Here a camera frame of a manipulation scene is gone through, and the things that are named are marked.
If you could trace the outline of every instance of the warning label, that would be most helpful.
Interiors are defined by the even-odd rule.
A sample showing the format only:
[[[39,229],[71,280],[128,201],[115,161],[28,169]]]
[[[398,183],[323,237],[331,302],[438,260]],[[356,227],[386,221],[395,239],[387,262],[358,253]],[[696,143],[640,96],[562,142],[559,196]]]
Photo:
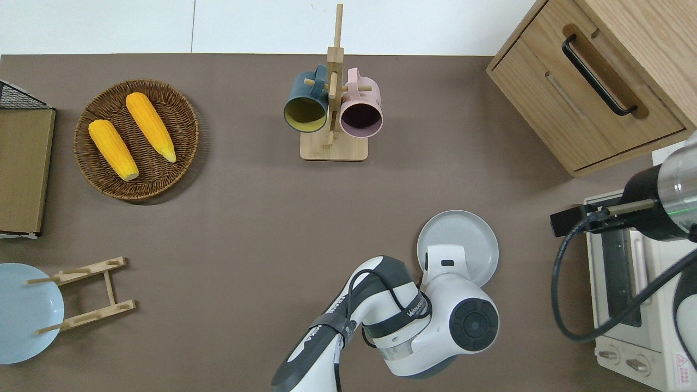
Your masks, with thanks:
[[[690,367],[692,364],[687,359],[684,352],[675,353],[675,381],[678,386],[691,385]]]

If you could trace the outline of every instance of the wooden mug holder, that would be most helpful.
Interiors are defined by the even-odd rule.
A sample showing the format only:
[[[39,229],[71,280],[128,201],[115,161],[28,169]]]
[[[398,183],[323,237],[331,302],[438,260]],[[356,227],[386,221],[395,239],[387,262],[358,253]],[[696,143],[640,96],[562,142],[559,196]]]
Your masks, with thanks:
[[[25,285],[34,285],[42,282],[55,282],[58,286],[62,286],[67,285],[68,283],[75,282],[76,280],[81,280],[93,275],[97,275],[98,273],[103,273],[104,279],[107,283],[107,295],[109,296],[109,303],[111,305],[64,319],[63,322],[61,322],[60,324],[55,324],[47,326],[45,328],[37,329],[35,333],[38,335],[40,333],[53,331],[54,329],[60,329],[60,331],[62,332],[68,329],[75,328],[76,326],[85,325],[99,319],[117,315],[127,310],[135,309],[135,301],[133,301],[132,299],[116,303],[116,299],[114,298],[114,288],[112,287],[112,279],[109,277],[109,271],[125,265],[125,259],[123,257],[117,257],[115,259],[90,264],[82,268],[59,271],[57,274],[48,278],[31,279],[24,282]]]
[[[337,4],[337,18],[334,31],[334,46],[327,48],[327,80],[325,84],[329,95],[327,122],[322,129],[313,133],[300,134],[300,157],[305,160],[348,160],[359,161],[368,158],[368,140],[347,135],[339,126],[339,111],[342,106],[344,76],[344,48],[341,47],[342,14],[344,5]],[[314,84],[314,80],[305,80]],[[359,91],[369,91],[370,86],[360,86]]]

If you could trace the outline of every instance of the corn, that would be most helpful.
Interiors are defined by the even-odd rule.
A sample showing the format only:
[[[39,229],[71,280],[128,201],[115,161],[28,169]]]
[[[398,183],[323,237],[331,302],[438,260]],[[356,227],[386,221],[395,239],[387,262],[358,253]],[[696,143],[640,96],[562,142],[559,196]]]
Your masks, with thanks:
[[[121,179],[130,181],[138,177],[138,167],[114,124],[108,120],[95,120],[89,124],[88,130],[99,152]]]
[[[153,104],[143,93],[126,96],[126,107],[150,145],[169,162],[176,162],[174,145]]]

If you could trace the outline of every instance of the power cord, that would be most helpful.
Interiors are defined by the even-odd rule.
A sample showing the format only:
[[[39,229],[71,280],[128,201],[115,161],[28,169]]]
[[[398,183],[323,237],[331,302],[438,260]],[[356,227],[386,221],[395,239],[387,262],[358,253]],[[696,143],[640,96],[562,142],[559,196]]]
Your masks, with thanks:
[[[388,286],[387,279],[385,279],[385,276],[383,274],[381,274],[373,269],[362,269],[362,270],[358,271],[353,276],[353,278],[351,279],[351,281],[348,284],[349,285],[348,292],[346,293],[346,297],[347,297],[346,318],[347,319],[350,319],[350,316],[351,316],[351,300],[353,298],[353,284],[356,282],[358,277],[364,273],[370,273],[370,274],[377,276],[378,279],[380,279],[380,282],[383,284],[383,286],[385,286],[385,288],[390,292],[390,295],[392,296],[392,300],[395,302],[395,305],[397,305],[399,310],[404,310],[404,307],[401,305],[401,303],[397,299],[397,295],[395,294],[395,291],[391,287]],[[366,345],[368,345],[369,347],[372,347],[372,348],[377,348],[376,345],[374,345],[373,343],[370,343],[370,341],[368,341],[368,337],[365,335],[365,328],[363,328],[362,325],[360,327],[360,332],[361,332],[361,335],[363,337],[363,341],[365,342]]]
[[[609,331],[617,324],[619,324],[627,315],[635,311],[644,301],[651,297],[655,292],[657,292],[661,287],[663,287],[670,279],[673,279],[677,274],[682,272],[687,267],[695,264],[697,262],[697,249],[691,251],[685,255],[682,259],[678,260],[670,268],[666,269],[661,275],[654,279],[649,285],[646,286],[637,296],[629,301],[627,307],[620,312],[615,317],[611,317],[608,321],[604,322],[601,326],[594,329],[593,331],[585,334],[576,334],[571,332],[564,322],[562,321],[561,313],[559,311],[559,298],[558,298],[558,285],[559,285],[559,271],[562,264],[562,259],[566,253],[566,249],[569,246],[571,240],[583,228],[593,220],[594,216],[588,216],[578,222],[567,234],[559,247],[559,252],[557,252],[557,257],[554,260],[554,268],[552,269],[552,311],[554,313],[554,320],[559,326],[562,333],[574,342],[591,342],[600,335]]]

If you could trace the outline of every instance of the light blue plate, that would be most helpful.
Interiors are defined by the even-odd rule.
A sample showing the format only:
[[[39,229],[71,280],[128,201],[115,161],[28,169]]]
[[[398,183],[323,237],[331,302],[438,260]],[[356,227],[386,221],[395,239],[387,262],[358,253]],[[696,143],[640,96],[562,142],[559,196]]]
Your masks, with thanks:
[[[0,364],[17,363],[42,352],[59,330],[34,331],[63,322],[63,296],[53,282],[25,285],[47,278],[26,264],[0,264]]]

